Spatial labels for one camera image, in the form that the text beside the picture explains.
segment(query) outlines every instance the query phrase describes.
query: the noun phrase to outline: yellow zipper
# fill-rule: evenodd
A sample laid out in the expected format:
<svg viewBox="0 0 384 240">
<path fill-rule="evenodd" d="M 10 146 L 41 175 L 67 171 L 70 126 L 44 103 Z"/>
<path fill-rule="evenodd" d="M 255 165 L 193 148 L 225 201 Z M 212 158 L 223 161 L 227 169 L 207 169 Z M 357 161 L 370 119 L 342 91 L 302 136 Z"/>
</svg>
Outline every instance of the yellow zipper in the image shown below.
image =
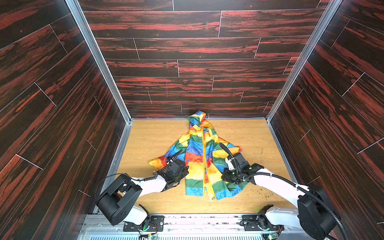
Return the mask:
<svg viewBox="0 0 384 240">
<path fill-rule="evenodd" d="M 204 162 L 204 165 L 205 165 L 205 169 L 207 171 L 207 177 L 208 177 L 208 181 L 209 181 L 209 185 L 210 187 L 212 188 L 212 192 L 213 192 L 213 195 L 214 195 L 214 198 L 211 199 L 212 201 L 216 200 L 216 195 L 215 195 L 215 191 L 213 190 L 213 187 L 212 187 L 212 182 L 211 180 L 209 179 L 209 171 L 208 171 L 208 164 L 207 164 L 207 158 L 206 158 L 206 152 L 205 152 L 205 145 L 206 145 L 206 142 L 205 142 L 205 134 L 204 134 L 204 128 L 203 128 L 203 162 Z M 204 176 L 204 180 L 203 180 L 203 187 L 205 186 L 205 171 L 203 172 L 203 176 Z"/>
</svg>

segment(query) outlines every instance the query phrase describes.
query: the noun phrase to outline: wooden floor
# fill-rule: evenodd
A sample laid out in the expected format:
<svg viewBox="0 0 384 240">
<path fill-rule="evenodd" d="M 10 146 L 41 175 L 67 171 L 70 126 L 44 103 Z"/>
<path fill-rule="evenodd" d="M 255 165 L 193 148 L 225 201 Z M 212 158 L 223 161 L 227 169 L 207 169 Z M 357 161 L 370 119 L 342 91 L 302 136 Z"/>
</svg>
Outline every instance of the wooden floor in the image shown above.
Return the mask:
<svg viewBox="0 0 384 240">
<path fill-rule="evenodd" d="M 291 179 L 265 120 L 209 120 L 217 135 L 243 149 L 250 163 L 263 165 L 273 173 Z M 135 120 L 118 172 L 131 177 L 151 176 L 155 168 L 148 162 L 164 155 L 188 131 L 188 121 Z M 266 204 L 293 207 L 268 189 L 248 184 L 234 197 L 208 202 L 208 196 L 187 196 L 185 180 L 178 187 L 142 196 L 150 213 L 256 213 Z"/>
</svg>

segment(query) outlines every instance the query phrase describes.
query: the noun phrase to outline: black cable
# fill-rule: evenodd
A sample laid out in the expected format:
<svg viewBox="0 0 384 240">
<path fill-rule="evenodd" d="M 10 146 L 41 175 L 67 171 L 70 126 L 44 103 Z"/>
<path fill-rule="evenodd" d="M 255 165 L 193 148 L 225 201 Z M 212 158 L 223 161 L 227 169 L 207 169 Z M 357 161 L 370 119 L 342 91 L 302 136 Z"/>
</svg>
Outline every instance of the black cable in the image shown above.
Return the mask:
<svg viewBox="0 0 384 240">
<path fill-rule="evenodd" d="M 232 155 L 231 151 L 227 148 L 226 145 L 224 145 L 223 143 L 219 143 L 219 146 L 226 152 L 228 153 L 229 156 L 231 156 L 231 159 L 233 159 L 233 163 L 234 163 L 234 168 L 236 169 L 236 176 L 239 175 L 239 170 L 237 169 L 237 163 L 236 163 L 236 159 L 235 157 Z"/>
<path fill-rule="evenodd" d="M 257 172 L 257 173 L 254 173 L 254 174 L 251 174 L 249 175 L 248 177 L 245 178 L 245 181 L 248 181 L 249 179 L 251 179 L 253 176 L 256 176 L 256 175 L 265 175 L 265 176 L 271 176 L 271 177 L 275 177 L 275 178 L 278 178 L 280 180 L 283 180 L 284 182 L 292 185 L 293 187 L 296 187 L 296 183 L 284 178 L 284 177 L 280 177 L 276 174 L 269 174 L 269 173 L 266 173 L 266 172 Z M 320 198 L 318 198 L 316 195 L 314 195 L 313 193 L 310 193 L 309 191 L 305 190 L 304 188 L 302 187 L 299 187 L 297 186 L 297 189 L 302 191 L 304 194 L 306 194 L 309 198 L 311 198 L 312 200 L 315 200 L 316 202 L 318 202 L 322 207 L 324 207 L 324 209 L 329 212 L 331 214 L 331 216 L 335 219 L 336 221 L 336 224 L 337 226 L 339 227 L 342 235 L 343 235 L 343 238 L 344 240 L 348 240 L 349 237 L 348 237 L 348 234 L 347 234 L 347 231 L 345 230 L 343 224 L 341 223 L 340 219 L 337 217 L 337 215 L 332 211 L 332 209 L 330 209 Z"/>
<path fill-rule="evenodd" d="M 97 200 L 96 200 L 96 195 L 97 195 L 97 192 L 98 192 L 97 190 L 98 190 L 98 188 L 99 188 L 99 186 L 100 186 L 100 183 L 101 183 L 103 180 L 105 180 L 105 179 L 107 179 L 107 178 L 109 178 L 109 177 L 116 176 L 116 175 L 119 175 L 119 174 L 120 174 L 120 175 L 123 174 L 123 175 L 129 177 L 128 174 L 126 174 L 126 173 L 116 173 L 116 174 L 112 174 L 112 175 L 106 176 L 105 178 L 101 179 L 101 180 L 99 181 L 99 183 L 97 183 L 97 185 L 96 185 L 96 191 L 95 191 L 95 194 L 94 194 L 95 202 L 97 201 Z"/>
<path fill-rule="evenodd" d="M 332 237 L 332 236 L 329 235 L 329 234 L 328 234 L 327 238 L 328 238 L 329 240 L 337 240 L 336 238 Z"/>
</svg>

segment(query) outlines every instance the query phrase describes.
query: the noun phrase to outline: rainbow striped jacket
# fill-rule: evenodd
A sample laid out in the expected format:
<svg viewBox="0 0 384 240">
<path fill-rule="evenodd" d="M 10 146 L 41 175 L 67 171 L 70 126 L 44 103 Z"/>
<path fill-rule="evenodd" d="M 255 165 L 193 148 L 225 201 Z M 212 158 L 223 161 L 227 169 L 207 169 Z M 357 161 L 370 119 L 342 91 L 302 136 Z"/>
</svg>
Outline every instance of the rainbow striped jacket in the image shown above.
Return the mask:
<svg viewBox="0 0 384 240">
<path fill-rule="evenodd" d="M 232 197 L 241 192 L 247 182 L 236 185 L 221 179 L 224 168 L 228 167 L 225 162 L 228 154 L 219 143 L 226 145 L 232 154 L 242 149 L 218 137 L 212 125 L 204 118 L 205 113 L 202 111 L 189 116 L 189 132 L 182 135 L 164 156 L 149 164 L 161 169 L 167 165 L 167 157 L 182 150 L 177 159 L 189 166 L 189 174 L 185 177 L 187 195 L 203 196 L 205 189 L 209 201 Z"/>
</svg>

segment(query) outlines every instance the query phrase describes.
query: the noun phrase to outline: dark wood paneled wall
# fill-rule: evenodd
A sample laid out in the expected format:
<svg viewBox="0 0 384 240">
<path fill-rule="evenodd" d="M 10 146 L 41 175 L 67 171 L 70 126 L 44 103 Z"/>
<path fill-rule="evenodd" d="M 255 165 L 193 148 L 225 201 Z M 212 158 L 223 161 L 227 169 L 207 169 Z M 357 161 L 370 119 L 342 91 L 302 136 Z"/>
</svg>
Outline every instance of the dark wood paneled wall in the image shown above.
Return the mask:
<svg viewBox="0 0 384 240">
<path fill-rule="evenodd" d="M 265 117 L 328 3 L 79 2 L 135 118 Z"/>
<path fill-rule="evenodd" d="M 381 1 L 344 0 L 271 121 L 299 181 L 326 189 L 350 239 L 384 238 L 383 15 Z"/>
<path fill-rule="evenodd" d="M 76 239 L 125 122 L 64 0 L 0 22 L 0 239 Z"/>
</svg>

